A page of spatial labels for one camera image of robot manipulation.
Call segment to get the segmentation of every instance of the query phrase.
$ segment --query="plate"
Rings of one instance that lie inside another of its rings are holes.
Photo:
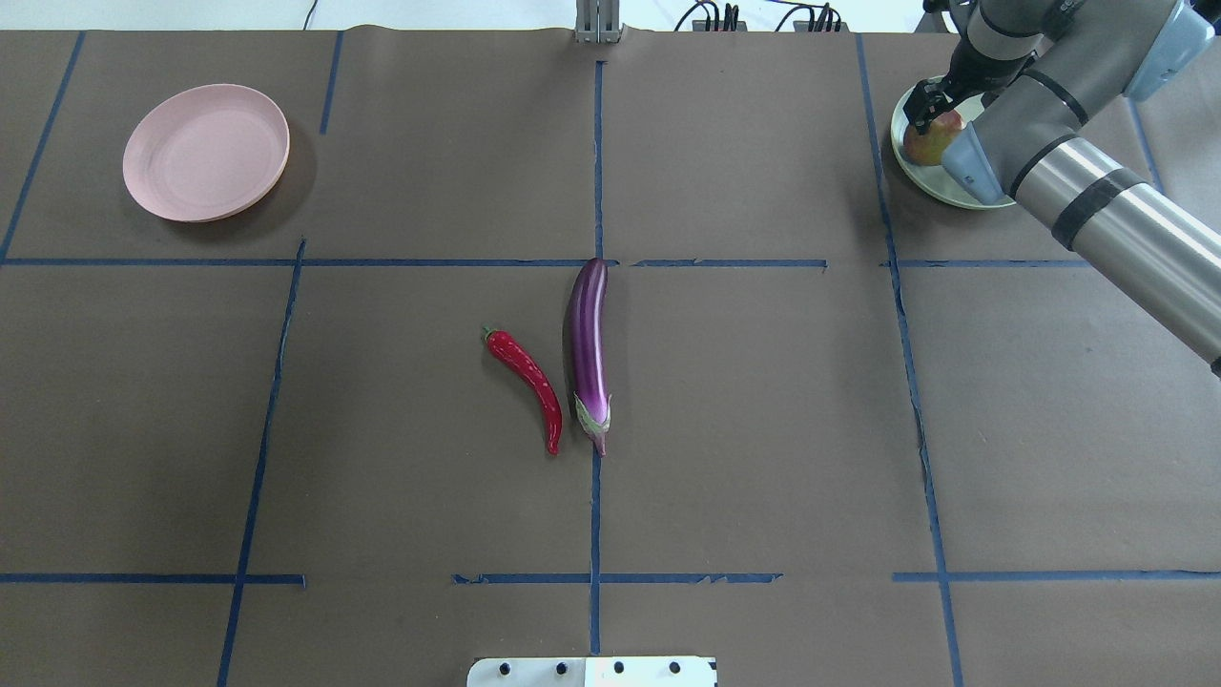
[[[200,85],[140,120],[123,150],[123,182],[142,207],[176,221],[211,221],[259,201],[288,162],[288,121],[263,93]]]
[[[1013,200],[1009,196],[1005,196],[1000,203],[994,205],[980,203],[976,200],[974,195],[958,185],[958,182],[954,181],[950,172],[945,171],[945,167],[941,165],[922,166],[907,161],[907,157],[904,156],[904,131],[907,129],[907,115],[904,113],[904,103],[907,101],[907,96],[912,94],[913,89],[915,87],[908,88],[904,93],[904,96],[895,105],[894,115],[890,116],[890,149],[895,151],[895,159],[899,160],[899,166],[902,167],[904,173],[929,195],[956,207],[993,210],[1012,205]],[[956,109],[962,121],[969,122],[984,112],[983,95],[967,98]]]

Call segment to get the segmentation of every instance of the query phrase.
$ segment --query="black cable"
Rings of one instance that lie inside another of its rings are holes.
[[[720,22],[720,10],[717,9],[717,4],[716,2],[712,2],[711,0],[696,0],[696,4],[691,5],[691,9],[687,10],[685,15],[683,15],[681,17],[679,17],[679,23],[674,24],[674,31],[681,31],[683,29],[683,22],[685,22],[686,18],[690,17],[698,7],[703,7],[703,13],[707,17],[707,20],[706,20],[706,22],[703,24],[705,26],[705,31],[712,31],[712,27],[708,26],[708,23],[712,22],[712,12],[708,11],[708,5],[712,5],[712,9],[717,10],[717,22]]]
[[[839,10],[832,7],[830,2],[825,2],[823,5],[810,5],[807,2],[792,2],[790,0],[770,0],[770,1],[780,5],[794,6],[791,10],[789,10],[788,13],[784,15],[784,18],[780,20],[780,23],[775,26],[775,31],[780,31],[781,28],[784,28],[784,22],[786,22],[789,17],[791,17],[792,13],[796,12],[797,10],[810,11],[810,24],[806,26],[807,33],[812,33],[816,31],[819,32],[840,31],[840,28],[844,26],[844,17],[840,16]],[[821,12],[816,16],[814,10],[821,10]]]
[[[789,21],[789,17],[791,17],[794,12],[797,12],[800,10],[810,10],[810,23],[813,24],[814,23],[814,6],[813,5],[797,5],[796,7],[789,10],[789,13],[786,13],[780,20],[780,23],[775,24],[775,31],[772,32],[772,33],[775,33],[775,32],[780,31],[781,28],[784,28],[784,22]]]
[[[302,24],[302,31],[309,28],[309,21],[314,17],[314,10],[316,9],[317,9],[317,0],[314,0],[314,4],[309,6],[309,12],[305,13],[305,23]]]

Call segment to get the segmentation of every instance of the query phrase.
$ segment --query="blue tape line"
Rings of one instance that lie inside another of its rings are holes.
[[[593,454],[590,498],[590,655],[602,653],[602,456]]]
[[[827,260],[705,260],[692,257],[686,260],[640,260],[634,267],[822,267]]]
[[[589,584],[587,572],[488,574],[475,577],[449,576],[454,584]]]
[[[308,267],[579,267],[584,259],[311,257]]]
[[[1088,267],[1085,260],[899,260],[900,267]]]
[[[187,266],[187,267],[284,267],[297,264],[289,259],[261,257],[9,257],[13,266]]]
[[[326,82],[326,101],[322,103],[322,123],[317,132],[326,135],[326,128],[331,123],[331,100],[335,98],[335,78],[339,73],[339,54],[343,52],[343,32],[335,32],[335,52],[331,54],[331,77]]]
[[[1137,139],[1140,140],[1140,150],[1145,155],[1145,164],[1149,165],[1149,176],[1153,178],[1154,188],[1158,193],[1166,193],[1166,187],[1161,184],[1161,173],[1158,172],[1158,162],[1153,159],[1153,148],[1149,146],[1149,137],[1144,132],[1144,121],[1140,118],[1140,112],[1137,110],[1137,104],[1132,101],[1131,98],[1125,98],[1128,101],[1128,111],[1132,112],[1132,123],[1137,127]]]
[[[916,362],[912,356],[911,337],[907,328],[907,310],[904,306],[902,281],[899,275],[899,256],[895,248],[895,232],[890,220],[886,201],[886,185],[882,170],[882,149],[878,139],[878,124],[873,116],[873,95],[869,92],[869,67],[864,56],[864,40],[856,34],[856,56],[861,71],[861,93],[864,98],[864,116],[869,127],[869,151],[873,155],[874,183],[878,187],[878,207],[886,227],[886,254],[889,256],[890,286],[894,289],[895,311],[899,315],[899,337],[904,348],[904,366],[907,372],[907,392],[911,395],[912,414],[916,419],[916,433],[919,442],[919,460],[924,471],[924,502],[928,506],[929,530],[933,533],[933,556],[937,560],[938,587],[941,593],[941,616],[945,621],[945,642],[950,653],[950,671],[954,686],[962,687],[962,661],[958,656],[958,633],[954,622],[954,604],[950,599],[950,580],[945,569],[945,547],[941,541],[941,523],[937,511],[937,492],[933,488],[933,466],[928,456],[928,441],[924,431],[924,415],[921,410],[919,384],[916,379]]]
[[[784,577],[780,572],[607,572],[603,584],[770,584]]]
[[[9,256],[9,246],[12,245],[12,237],[17,232],[17,222],[21,221],[21,211],[26,207],[26,198],[29,196],[29,187],[34,183],[34,174],[38,172],[38,164],[43,160],[43,151],[46,150],[46,140],[51,137],[51,127],[55,126],[55,117],[60,113],[60,105],[63,104],[63,94],[67,93],[68,81],[72,79],[72,70],[76,68],[77,57],[81,56],[81,45],[84,44],[84,32],[77,32],[76,45],[72,46],[72,56],[63,68],[63,78],[60,79],[60,89],[55,92],[55,100],[51,103],[51,111],[46,115],[46,123],[43,124],[43,133],[38,137],[38,146],[34,148],[34,157],[29,161],[26,171],[26,181],[21,184],[21,193],[17,194],[17,205],[12,209],[9,218],[9,229],[0,242],[0,262]]]
[[[896,572],[894,582],[937,582],[935,572]],[[1221,581],[1221,571],[1197,570],[1031,570],[951,572],[950,582],[1127,582],[1127,581]]]
[[[237,637],[237,617],[242,613],[244,591],[244,584],[233,584],[233,599],[230,602],[230,620],[225,626],[225,646],[221,648],[221,669],[216,674],[216,687],[226,687],[228,683],[228,669],[233,659],[233,639]]]
[[[263,439],[259,442],[259,462],[254,469],[254,487],[250,488],[250,505],[245,513],[245,532],[242,534],[242,554],[238,556],[237,577],[233,582],[233,600],[230,604],[230,621],[225,630],[225,647],[221,652],[221,669],[216,686],[225,687],[228,681],[230,659],[233,656],[233,639],[237,637],[237,621],[242,613],[242,591],[245,586],[245,572],[250,565],[250,545],[254,542],[254,525],[259,516],[259,498],[263,493],[263,477],[267,470],[267,450],[271,447],[271,422],[276,415],[276,401],[280,400],[280,383],[284,372],[284,350],[288,345],[288,327],[293,321],[293,309],[297,306],[297,287],[302,279],[302,262],[305,256],[305,239],[297,246],[297,264],[293,266],[293,279],[288,287],[288,304],[284,305],[284,321],[280,328],[280,348],[276,351],[276,367],[271,376],[271,392],[267,395],[267,414],[263,420]]]
[[[510,572],[475,577],[449,576],[454,584],[590,584],[584,572]],[[770,584],[784,577],[780,572],[603,572],[601,584]]]
[[[593,66],[593,254],[602,254],[602,67]]]

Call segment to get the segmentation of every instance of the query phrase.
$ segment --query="eggplant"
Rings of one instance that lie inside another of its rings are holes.
[[[585,262],[568,303],[576,422],[600,456],[607,455],[606,436],[610,430],[610,395],[602,371],[602,299],[607,273],[607,261],[602,257]]]

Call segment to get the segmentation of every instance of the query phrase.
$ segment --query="table surface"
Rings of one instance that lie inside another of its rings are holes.
[[[1023,210],[902,176],[878,122],[951,37],[2,38],[0,682],[1221,674],[1221,388]],[[1211,226],[1219,66],[1084,129]],[[214,82],[287,170],[161,221],[123,145]],[[568,395],[593,255],[609,453],[551,459],[481,325]]]

